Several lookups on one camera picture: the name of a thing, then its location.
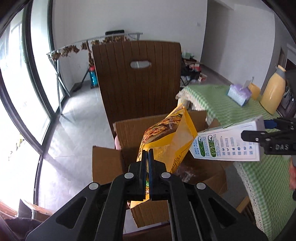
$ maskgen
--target yellow bag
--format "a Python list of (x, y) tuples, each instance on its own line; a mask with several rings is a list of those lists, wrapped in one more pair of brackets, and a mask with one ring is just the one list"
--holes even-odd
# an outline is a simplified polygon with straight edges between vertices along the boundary
[[(166, 118), (148, 128), (143, 136), (137, 161), (141, 161), (142, 150), (153, 148), (154, 159), (165, 163), (173, 173), (187, 154), (197, 131), (186, 110), (180, 104)], [(149, 199), (149, 182), (146, 182), (146, 199)], [(131, 208), (141, 202), (131, 201)]]

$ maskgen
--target purple tissue box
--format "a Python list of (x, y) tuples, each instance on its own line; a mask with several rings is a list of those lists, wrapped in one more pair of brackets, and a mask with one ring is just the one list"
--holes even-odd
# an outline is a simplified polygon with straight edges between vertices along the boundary
[(232, 84), (227, 95), (240, 106), (244, 106), (249, 101), (252, 93), (247, 87), (243, 88), (240, 84)]

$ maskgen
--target das logo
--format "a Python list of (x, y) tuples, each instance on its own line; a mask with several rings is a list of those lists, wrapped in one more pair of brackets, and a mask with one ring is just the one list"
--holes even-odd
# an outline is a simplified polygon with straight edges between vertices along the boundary
[(286, 145), (278, 145), (276, 144), (276, 150), (289, 150), (289, 145), (286, 144)]

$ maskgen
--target tiled floor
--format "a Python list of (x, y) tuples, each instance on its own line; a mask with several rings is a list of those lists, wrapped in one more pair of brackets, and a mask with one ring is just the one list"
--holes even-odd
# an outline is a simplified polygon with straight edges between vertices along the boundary
[[(207, 68), (203, 73), (208, 76), (204, 84), (228, 84)], [(67, 101), (63, 114), (56, 120), (39, 184), (39, 205), (52, 211), (92, 182), (92, 146), (114, 148), (99, 88), (90, 89), (86, 83)], [(127, 210), (124, 232), (137, 230)]]

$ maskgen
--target dried leaves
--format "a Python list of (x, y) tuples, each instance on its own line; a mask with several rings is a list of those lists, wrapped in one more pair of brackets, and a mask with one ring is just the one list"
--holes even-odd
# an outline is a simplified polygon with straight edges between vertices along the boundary
[[(119, 36), (106, 37), (105, 39), (103, 39), (103, 41), (95, 39), (95, 40), (91, 41), (91, 44), (92, 44), (92, 46), (94, 46), (94, 45), (99, 45), (99, 44), (106, 44), (106, 43), (110, 43), (110, 42), (120, 42), (120, 41), (130, 41), (130, 40), (124, 35), (119, 35)], [(91, 56), (91, 50), (89, 48), (88, 41), (83, 42), (81, 44), (81, 50), (88, 50), (88, 52), (89, 52), (89, 65), (90, 66), (94, 65), (94, 59)], [(60, 53), (60, 50), (54, 52), (51, 55), (51, 59), (53, 61), (57, 61), (60, 56), (67, 57), (69, 55), (69, 53), (71, 53), (71, 52), (78, 53), (79, 51), (80, 51), (80, 49), (78, 49), (75, 45), (70, 45), (70, 46), (64, 47), (62, 49), (61, 53)]]
[(91, 41), (92, 46), (99, 45), (99, 44), (102, 44), (102, 42), (100, 42), (100, 40), (98, 40), (98, 39), (95, 39), (95, 40)]
[(83, 42), (81, 45), (81, 50), (87, 50), (86, 42)]
[(52, 54), (52, 61), (57, 61), (58, 59), (59, 59), (59, 57), (61, 56), (61, 53), (59, 53), (59, 52), (54, 52), (53, 54)]
[(80, 51), (80, 49), (78, 49), (75, 45), (70, 45), (67, 47), (63, 48), (62, 51), (62, 57), (67, 57), (69, 53), (74, 52), (74, 53), (78, 53)]

